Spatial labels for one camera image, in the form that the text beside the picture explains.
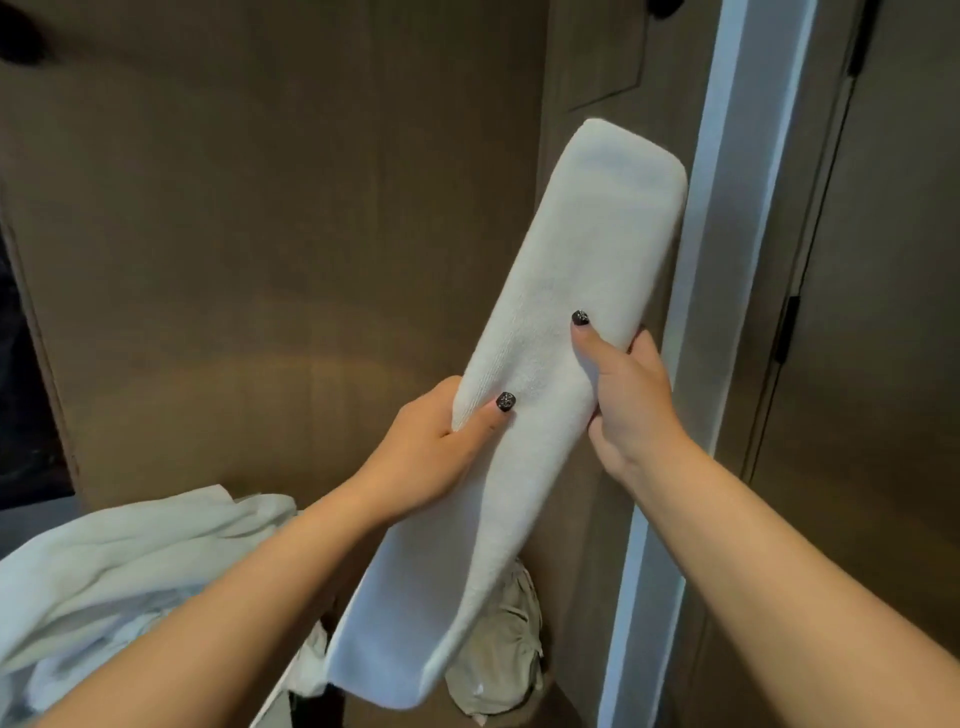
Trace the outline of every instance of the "wooden door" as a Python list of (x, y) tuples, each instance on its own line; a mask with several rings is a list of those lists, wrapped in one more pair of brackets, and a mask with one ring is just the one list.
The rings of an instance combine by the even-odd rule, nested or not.
[[(751, 484), (960, 654), (960, 7), (885, 0)], [(708, 628), (682, 725), (780, 725)]]
[(95, 508), (301, 503), (461, 372), (534, 208), (546, 0), (19, 0), (5, 234)]

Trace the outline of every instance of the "painted fingernail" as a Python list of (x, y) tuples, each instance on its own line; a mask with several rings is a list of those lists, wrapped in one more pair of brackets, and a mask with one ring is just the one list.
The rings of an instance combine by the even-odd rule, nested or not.
[(509, 412), (514, 408), (515, 404), (516, 397), (510, 394), (510, 392), (504, 392), (496, 398), (496, 406), (498, 406), (502, 412)]

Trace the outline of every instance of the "white cloth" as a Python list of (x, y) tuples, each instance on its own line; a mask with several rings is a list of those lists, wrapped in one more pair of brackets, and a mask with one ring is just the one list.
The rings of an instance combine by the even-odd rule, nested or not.
[(52, 704), (296, 513), (290, 497), (234, 501), (215, 485), (97, 511), (21, 546), (0, 561), (0, 724), (25, 698)]
[(329, 682), (378, 705), (418, 705), (519, 552), (596, 405), (570, 344), (584, 309), (629, 345), (684, 204), (672, 155), (591, 119), (557, 162), (454, 402), (460, 427), (502, 391), (515, 415), (449, 497), (393, 526), (327, 657)]
[(542, 688), (540, 627), (533, 580), (514, 561), (444, 675), (457, 707), (484, 725)]

